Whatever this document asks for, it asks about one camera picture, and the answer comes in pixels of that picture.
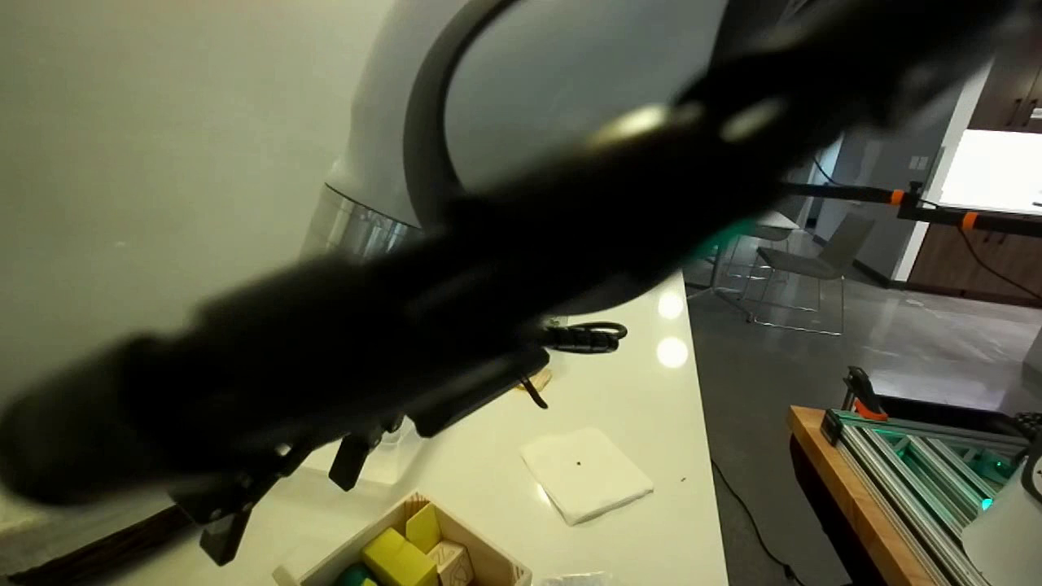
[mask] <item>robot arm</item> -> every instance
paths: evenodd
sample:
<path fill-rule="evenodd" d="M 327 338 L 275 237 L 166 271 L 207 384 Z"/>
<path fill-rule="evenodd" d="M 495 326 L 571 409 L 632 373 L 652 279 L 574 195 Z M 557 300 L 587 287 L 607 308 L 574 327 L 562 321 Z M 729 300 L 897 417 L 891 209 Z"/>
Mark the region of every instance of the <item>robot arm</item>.
<path fill-rule="evenodd" d="M 0 479 L 50 504 L 207 491 L 237 473 L 252 476 L 236 496 L 263 496 L 299 453 L 389 417 L 437 432 L 541 364 L 548 313 L 612 275 L 664 279 L 713 232 L 768 209 L 780 174 L 821 144 L 903 122 L 1030 17 L 1034 0 L 833 2 L 678 102 L 457 197 L 389 257 L 317 257 L 207 305 L 187 331 L 29 386 L 0 417 Z M 710 181 L 723 203 L 704 203 Z M 636 222 L 636 197 L 655 222 Z"/>

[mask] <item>wall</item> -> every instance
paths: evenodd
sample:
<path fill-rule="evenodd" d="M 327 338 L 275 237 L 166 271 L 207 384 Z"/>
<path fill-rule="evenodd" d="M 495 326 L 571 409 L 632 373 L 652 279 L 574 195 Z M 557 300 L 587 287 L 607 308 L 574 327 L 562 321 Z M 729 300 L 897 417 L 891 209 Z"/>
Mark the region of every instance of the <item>wall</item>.
<path fill-rule="evenodd" d="M 0 2 L 0 397 L 293 262 L 389 2 Z"/>
<path fill-rule="evenodd" d="M 949 91 L 898 131 L 847 132 L 833 179 L 881 187 L 909 187 L 912 181 L 931 181 L 942 160 L 942 136 L 949 132 L 958 98 L 961 91 Z M 873 274 L 892 279 L 909 241 L 917 237 L 917 222 L 897 219 L 897 209 L 868 203 L 823 203 L 816 235 L 830 237 L 830 232 L 854 204 L 878 222 L 857 260 Z"/>

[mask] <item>white wall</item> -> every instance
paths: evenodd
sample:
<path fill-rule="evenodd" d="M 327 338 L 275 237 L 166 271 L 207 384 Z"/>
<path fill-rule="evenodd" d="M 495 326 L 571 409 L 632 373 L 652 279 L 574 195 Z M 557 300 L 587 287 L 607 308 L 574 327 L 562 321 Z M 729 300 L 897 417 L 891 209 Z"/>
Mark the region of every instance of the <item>white wall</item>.
<path fill-rule="evenodd" d="M 1042 132 L 969 131 L 950 154 L 936 203 L 1042 214 Z"/>
<path fill-rule="evenodd" d="M 0 2 L 0 395 L 293 262 L 382 0 Z"/>

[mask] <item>metal rod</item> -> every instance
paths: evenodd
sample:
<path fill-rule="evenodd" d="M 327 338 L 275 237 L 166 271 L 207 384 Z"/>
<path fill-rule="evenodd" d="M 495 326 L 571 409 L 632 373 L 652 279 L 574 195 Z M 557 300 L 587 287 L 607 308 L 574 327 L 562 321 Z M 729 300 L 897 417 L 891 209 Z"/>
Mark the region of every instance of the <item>metal rod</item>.
<path fill-rule="evenodd" d="M 921 435 L 909 435 L 909 453 L 938 483 L 938 488 L 973 519 L 982 514 L 982 491 L 969 484 Z"/>
<path fill-rule="evenodd" d="M 924 435 L 924 442 L 963 479 L 973 484 L 973 491 L 982 491 L 984 497 L 998 497 L 998 484 L 992 484 L 986 479 L 982 479 L 969 459 L 961 459 L 949 442 L 938 442 L 931 435 Z"/>
<path fill-rule="evenodd" d="M 950 544 L 950 537 L 938 527 L 938 519 L 918 504 L 918 497 L 903 484 L 903 479 L 891 467 L 886 453 L 878 453 L 870 428 L 847 425 L 844 442 L 878 479 L 884 496 L 898 507 L 898 514 L 912 525 L 912 531 L 924 541 L 924 548 L 938 555 L 942 569 L 955 581 L 984 586 L 982 569 Z"/>

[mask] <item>black cable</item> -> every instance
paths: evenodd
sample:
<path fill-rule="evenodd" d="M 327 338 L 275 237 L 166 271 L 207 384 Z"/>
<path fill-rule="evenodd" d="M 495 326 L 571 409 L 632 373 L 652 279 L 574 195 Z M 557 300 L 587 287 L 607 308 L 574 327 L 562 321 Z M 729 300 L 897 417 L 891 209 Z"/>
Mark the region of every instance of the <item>black cable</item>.
<path fill-rule="evenodd" d="M 578 321 L 578 326 L 548 326 L 543 344 L 578 356 L 608 356 L 618 347 L 629 327 L 622 321 Z"/>
<path fill-rule="evenodd" d="M 1036 293 L 1036 288 L 1018 284 L 1014 275 L 1001 274 L 998 268 L 992 268 L 992 262 L 976 252 L 976 246 L 973 246 L 973 241 L 969 237 L 963 228 L 958 228 L 958 235 L 961 235 L 961 241 L 969 244 L 969 250 L 971 250 L 971 257 L 976 260 L 976 268 L 984 268 L 992 275 L 998 275 L 998 279 L 1009 284 L 1014 288 L 1023 288 L 1023 293 L 1030 293 L 1030 297 L 1036 297 L 1036 300 L 1042 303 L 1042 293 Z"/>
<path fill-rule="evenodd" d="M 719 476 L 719 484 L 723 484 L 723 488 L 739 501 L 739 507 L 746 512 L 751 527 L 752 527 L 752 532 L 757 532 L 757 541 L 759 541 L 759 550 L 764 550 L 774 565 L 781 565 L 781 573 L 784 573 L 790 581 L 804 586 L 804 578 L 764 541 L 752 507 L 751 507 L 746 497 L 738 491 L 738 484 L 723 476 L 723 467 L 716 464 L 716 459 L 710 459 L 710 462 L 713 462 L 713 473 Z"/>
<path fill-rule="evenodd" d="M 543 395 L 532 384 L 532 378 L 526 382 L 528 397 L 541 408 L 550 409 L 550 403 L 543 401 Z"/>

